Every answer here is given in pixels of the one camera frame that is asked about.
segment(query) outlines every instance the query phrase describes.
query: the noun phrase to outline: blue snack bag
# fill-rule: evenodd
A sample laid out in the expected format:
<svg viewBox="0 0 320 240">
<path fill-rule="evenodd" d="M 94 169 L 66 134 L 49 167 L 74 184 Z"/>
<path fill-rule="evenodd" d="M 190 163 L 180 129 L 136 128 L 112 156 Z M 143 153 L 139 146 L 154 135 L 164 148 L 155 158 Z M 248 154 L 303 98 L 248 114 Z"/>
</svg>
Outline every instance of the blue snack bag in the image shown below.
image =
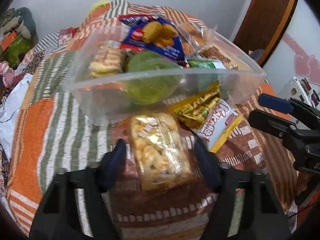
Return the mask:
<svg viewBox="0 0 320 240">
<path fill-rule="evenodd" d="M 120 49 L 151 50 L 174 61 L 184 61 L 184 52 L 175 25 L 152 15 L 119 15 L 130 27 Z"/>
</svg>

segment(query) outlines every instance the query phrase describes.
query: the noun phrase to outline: pink toy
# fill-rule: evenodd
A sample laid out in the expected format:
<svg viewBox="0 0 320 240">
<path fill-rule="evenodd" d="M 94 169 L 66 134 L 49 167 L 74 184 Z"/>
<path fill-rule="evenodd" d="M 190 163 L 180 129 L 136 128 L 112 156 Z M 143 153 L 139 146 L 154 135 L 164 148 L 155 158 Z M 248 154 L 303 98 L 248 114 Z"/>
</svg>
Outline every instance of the pink toy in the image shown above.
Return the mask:
<svg viewBox="0 0 320 240">
<path fill-rule="evenodd" d="M 14 77 L 14 70 L 9 67 L 7 61 L 0 63 L 0 75 L 2 76 L 3 85 L 6 88 L 11 88 Z"/>
</svg>

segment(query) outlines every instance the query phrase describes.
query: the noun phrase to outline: striped blanket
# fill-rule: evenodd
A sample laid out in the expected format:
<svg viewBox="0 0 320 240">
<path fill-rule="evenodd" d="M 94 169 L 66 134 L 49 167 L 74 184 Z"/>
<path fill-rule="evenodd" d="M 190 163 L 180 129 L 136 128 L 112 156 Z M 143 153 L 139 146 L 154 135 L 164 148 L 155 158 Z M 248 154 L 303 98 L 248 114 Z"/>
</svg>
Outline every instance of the striped blanket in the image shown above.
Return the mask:
<svg viewBox="0 0 320 240">
<path fill-rule="evenodd" d="M 8 178 L 8 201 L 26 234 L 55 171 L 61 167 L 68 171 L 84 169 L 112 150 L 117 138 L 130 141 L 125 123 L 93 125 L 73 96 L 61 86 L 69 66 L 93 30 L 116 24 L 115 17 L 120 14 L 140 13 L 161 14 L 176 24 L 190 21 L 205 26 L 200 20 L 171 8 L 117 0 L 90 13 L 74 38 L 39 64 L 17 117 Z M 237 169 L 263 169 L 283 209 L 287 210 L 296 191 L 293 158 L 279 139 L 252 129 L 247 122 L 253 109 L 274 113 L 257 103 L 257 97 L 263 92 L 273 93 L 270 85 L 262 84 L 246 105 L 236 108 L 244 120 L 217 155 Z M 187 131 L 181 133 L 184 145 L 192 149 L 194 137 Z M 241 216 L 243 192 L 237 193 L 230 235 L 236 233 Z M 128 144 L 124 174 L 104 198 L 122 238 L 198 239 L 217 195 L 210 192 L 200 176 L 196 183 L 176 187 L 161 196 L 141 192 Z M 77 202 L 83 232 L 91 235 L 81 190 L 78 190 Z"/>
</svg>

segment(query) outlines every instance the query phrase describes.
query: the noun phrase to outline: door frame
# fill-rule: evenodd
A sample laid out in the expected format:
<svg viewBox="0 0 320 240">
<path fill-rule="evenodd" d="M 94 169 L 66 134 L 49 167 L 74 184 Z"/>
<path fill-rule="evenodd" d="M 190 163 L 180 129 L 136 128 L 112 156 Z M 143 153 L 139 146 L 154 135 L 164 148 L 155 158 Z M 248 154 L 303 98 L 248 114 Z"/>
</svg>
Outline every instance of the door frame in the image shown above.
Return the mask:
<svg viewBox="0 0 320 240">
<path fill-rule="evenodd" d="M 233 43 L 236 42 L 236 39 L 239 38 L 239 35 L 241 33 L 241 31 L 243 30 L 243 28 L 245 28 L 245 24 L 248 21 L 249 17 L 250 17 L 250 13 L 253 9 L 254 3 L 256 2 L 256 0 L 251 0 L 250 6 L 248 8 L 247 14 L 244 17 L 244 20 L 238 30 L 238 33 L 233 41 Z M 258 61 L 258 64 L 263 67 L 263 65 L 267 62 L 267 60 L 270 58 L 271 54 L 273 53 L 273 51 L 275 50 L 276 46 L 279 44 L 283 34 L 285 33 L 290 21 L 291 21 L 291 17 L 296 9 L 298 0 L 289 0 L 288 6 L 286 11 L 284 12 L 284 16 L 275 32 L 275 34 L 273 35 L 271 41 L 269 42 L 265 52 L 262 54 L 261 58 Z"/>
</svg>

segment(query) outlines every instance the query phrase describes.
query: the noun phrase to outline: green round container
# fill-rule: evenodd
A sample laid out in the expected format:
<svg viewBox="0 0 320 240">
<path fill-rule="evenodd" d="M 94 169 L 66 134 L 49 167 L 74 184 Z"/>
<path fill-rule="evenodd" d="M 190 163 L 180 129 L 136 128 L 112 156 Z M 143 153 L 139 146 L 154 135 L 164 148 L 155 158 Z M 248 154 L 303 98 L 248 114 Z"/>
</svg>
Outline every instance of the green round container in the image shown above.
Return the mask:
<svg viewBox="0 0 320 240">
<path fill-rule="evenodd" d="M 158 53 L 142 51 L 132 57 L 128 72 L 181 68 L 173 61 L 164 59 Z M 127 91 L 136 104 L 149 105 L 170 96 L 179 82 L 177 76 L 158 76 L 135 79 L 127 82 Z"/>
</svg>

